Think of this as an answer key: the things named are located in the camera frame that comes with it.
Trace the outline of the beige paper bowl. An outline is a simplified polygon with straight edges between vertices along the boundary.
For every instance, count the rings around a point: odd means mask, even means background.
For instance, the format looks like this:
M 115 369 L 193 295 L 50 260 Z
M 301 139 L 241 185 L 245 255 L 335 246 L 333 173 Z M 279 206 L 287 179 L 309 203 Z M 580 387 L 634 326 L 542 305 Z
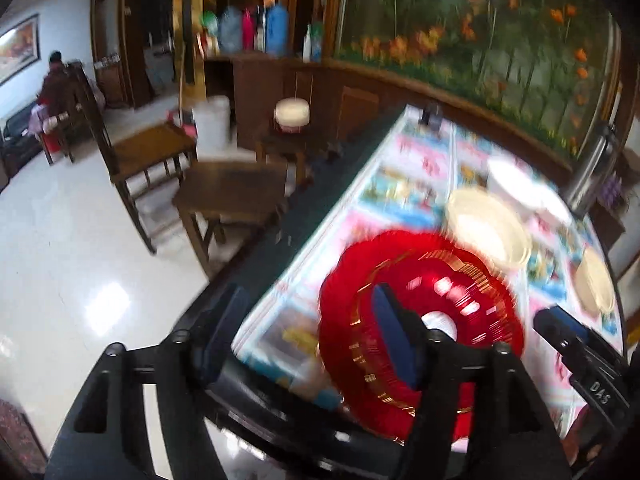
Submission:
M 532 238 L 518 214 L 484 188 L 449 194 L 442 232 L 504 273 L 525 269 L 532 254 Z
M 589 315 L 609 315 L 614 312 L 613 282 L 605 262 L 592 247 L 587 247 L 582 253 L 573 283 L 580 306 Z

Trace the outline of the red scalloped plastic plate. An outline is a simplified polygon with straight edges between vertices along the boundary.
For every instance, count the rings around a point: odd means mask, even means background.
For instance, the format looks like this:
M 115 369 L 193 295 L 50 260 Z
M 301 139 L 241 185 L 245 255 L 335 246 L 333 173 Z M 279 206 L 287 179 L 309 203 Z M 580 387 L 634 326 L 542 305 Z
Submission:
M 435 232 L 389 230 L 349 245 L 319 294 L 319 351 L 331 382 L 361 426 L 405 441 L 421 395 L 397 374 L 374 314 L 387 286 L 416 327 L 488 349 L 498 341 L 522 354 L 525 335 L 515 298 L 474 252 Z

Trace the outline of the white round bowl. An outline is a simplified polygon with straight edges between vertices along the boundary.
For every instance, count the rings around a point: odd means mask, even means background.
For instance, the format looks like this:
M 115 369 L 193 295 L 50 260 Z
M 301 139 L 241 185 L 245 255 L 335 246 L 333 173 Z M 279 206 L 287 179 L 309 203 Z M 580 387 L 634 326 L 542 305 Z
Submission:
M 553 229 L 572 225 L 573 216 L 559 194 L 515 162 L 492 156 L 486 168 L 487 191 L 509 205 L 523 222 L 537 216 Z

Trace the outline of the stainless steel thermos jug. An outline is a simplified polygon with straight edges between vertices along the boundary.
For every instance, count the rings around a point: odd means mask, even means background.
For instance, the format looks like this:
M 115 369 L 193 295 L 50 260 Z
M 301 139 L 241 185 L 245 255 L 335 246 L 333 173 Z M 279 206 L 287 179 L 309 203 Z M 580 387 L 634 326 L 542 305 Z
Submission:
M 599 122 L 578 157 L 577 169 L 561 190 L 561 197 L 574 218 L 584 218 L 597 200 L 619 150 L 616 127 Z

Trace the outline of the colourful fruit print tablecloth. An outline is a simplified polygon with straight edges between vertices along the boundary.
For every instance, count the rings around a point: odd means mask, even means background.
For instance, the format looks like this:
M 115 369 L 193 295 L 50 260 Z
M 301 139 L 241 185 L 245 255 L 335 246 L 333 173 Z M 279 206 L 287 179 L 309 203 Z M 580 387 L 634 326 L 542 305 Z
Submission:
M 395 374 L 372 290 L 460 344 L 502 340 L 566 436 L 585 408 L 533 326 L 558 306 L 622 348 L 602 246 L 526 162 L 408 107 L 316 232 L 243 323 L 232 348 L 255 372 L 380 437 L 408 437 L 419 393 Z

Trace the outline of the small black table object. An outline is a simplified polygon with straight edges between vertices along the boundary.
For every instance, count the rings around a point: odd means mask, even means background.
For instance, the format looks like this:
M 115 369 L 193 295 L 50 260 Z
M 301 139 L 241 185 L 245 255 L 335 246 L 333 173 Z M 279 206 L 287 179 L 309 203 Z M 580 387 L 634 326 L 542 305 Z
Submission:
M 438 130 L 442 124 L 442 107 L 436 102 L 428 103 L 422 110 L 419 124 L 432 130 Z

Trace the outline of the dark wooden stool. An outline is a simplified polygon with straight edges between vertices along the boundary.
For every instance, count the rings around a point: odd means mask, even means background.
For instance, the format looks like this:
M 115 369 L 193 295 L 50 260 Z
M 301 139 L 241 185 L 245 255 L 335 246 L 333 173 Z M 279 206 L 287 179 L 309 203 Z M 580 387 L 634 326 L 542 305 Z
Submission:
M 172 204 L 205 275 L 221 264 L 209 255 L 212 243 L 227 241 L 226 226 L 259 229 L 286 208 L 283 162 L 206 160 L 186 170 Z

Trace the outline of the dark wooden chair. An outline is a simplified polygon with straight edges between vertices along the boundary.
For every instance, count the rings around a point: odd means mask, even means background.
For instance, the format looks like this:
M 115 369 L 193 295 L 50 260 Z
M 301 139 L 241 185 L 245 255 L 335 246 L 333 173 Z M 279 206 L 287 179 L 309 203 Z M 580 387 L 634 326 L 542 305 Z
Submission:
M 112 141 L 84 70 L 77 62 L 68 63 L 65 68 L 78 92 L 80 109 L 88 120 L 111 184 L 146 249 L 154 255 L 154 238 L 166 229 L 161 226 L 149 232 L 142 223 L 137 201 L 172 182 L 183 181 L 186 167 L 181 162 L 193 164 L 198 160 L 195 140 L 172 122 L 160 122 Z

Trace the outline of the flower mural framed panel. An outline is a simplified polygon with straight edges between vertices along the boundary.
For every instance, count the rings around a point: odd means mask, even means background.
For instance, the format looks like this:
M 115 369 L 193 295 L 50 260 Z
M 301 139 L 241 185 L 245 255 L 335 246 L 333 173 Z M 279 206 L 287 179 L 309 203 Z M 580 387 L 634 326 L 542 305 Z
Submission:
M 577 162 L 611 104 L 620 28 L 602 0 L 328 0 L 331 62 L 428 94 Z

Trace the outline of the seated person in red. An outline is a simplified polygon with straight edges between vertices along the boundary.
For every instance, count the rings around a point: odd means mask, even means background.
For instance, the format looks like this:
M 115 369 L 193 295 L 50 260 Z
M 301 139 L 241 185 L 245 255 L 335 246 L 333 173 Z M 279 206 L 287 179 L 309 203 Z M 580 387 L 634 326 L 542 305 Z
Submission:
M 44 76 L 28 122 L 28 132 L 38 136 L 49 153 L 62 150 L 60 138 L 54 129 L 60 116 L 68 113 L 67 99 L 72 91 L 72 81 L 66 72 L 62 54 L 60 51 L 53 51 L 49 56 L 49 70 Z

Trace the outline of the white plastic bucket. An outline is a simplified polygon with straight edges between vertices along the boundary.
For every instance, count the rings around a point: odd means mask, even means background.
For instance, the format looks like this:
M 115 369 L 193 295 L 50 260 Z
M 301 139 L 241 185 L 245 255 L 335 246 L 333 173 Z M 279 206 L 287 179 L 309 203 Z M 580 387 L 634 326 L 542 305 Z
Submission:
M 230 101 L 226 96 L 212 96 L 192 108 L 199 158 L 213 157 L 230 143 Z

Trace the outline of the white lidded pot on stool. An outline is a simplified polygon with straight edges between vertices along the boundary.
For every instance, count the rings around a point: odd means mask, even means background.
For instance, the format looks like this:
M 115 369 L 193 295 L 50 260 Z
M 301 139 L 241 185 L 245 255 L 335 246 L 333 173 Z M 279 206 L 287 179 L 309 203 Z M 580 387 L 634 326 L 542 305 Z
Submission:
M 277 102 L 274 122 L 285 133 L 296 133 L 310 123 L 310 105 L 304 99 L 287 98 Z

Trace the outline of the framed wall painting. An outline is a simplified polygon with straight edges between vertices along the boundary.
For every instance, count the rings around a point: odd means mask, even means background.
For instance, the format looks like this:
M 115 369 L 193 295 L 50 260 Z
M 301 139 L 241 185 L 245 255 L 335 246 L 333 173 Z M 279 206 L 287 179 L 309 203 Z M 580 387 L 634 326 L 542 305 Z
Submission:
M 39 60 L 39 15 L 34 14 L 1 36 L 0 84 L 5 84 Z

